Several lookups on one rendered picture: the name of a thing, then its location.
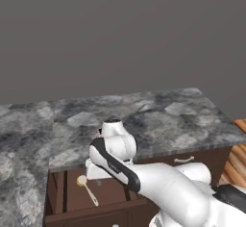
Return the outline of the cream dish brush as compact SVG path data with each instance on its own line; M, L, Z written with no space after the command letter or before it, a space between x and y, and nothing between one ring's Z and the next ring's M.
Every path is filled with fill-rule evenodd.
M95 197L95 195L92 193L92 191L89 189L88 185L86 184L87 183L87 178L85 175L80 175L78 178L77 178L77 185L79 187L85 187L86 190L87 190L87 193L89 195L89 197L91 198L93 204L98 207L99 206L99 202L97 200L97 198Z

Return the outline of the open brown drawer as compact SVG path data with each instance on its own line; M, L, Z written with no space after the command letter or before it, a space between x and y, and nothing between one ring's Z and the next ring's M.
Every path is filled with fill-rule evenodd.
M109 178L88 180L96 206L77 179L83 169L48 174L44 227L148 227L158 207Z

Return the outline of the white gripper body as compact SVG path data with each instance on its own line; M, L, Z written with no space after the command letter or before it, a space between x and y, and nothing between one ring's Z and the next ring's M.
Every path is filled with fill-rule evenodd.
M108 178L115 178L116 174L112 171L108 171L108 165L106 161L102 164L95 164L91 159L86 160L86 177L88 180L101 180Z

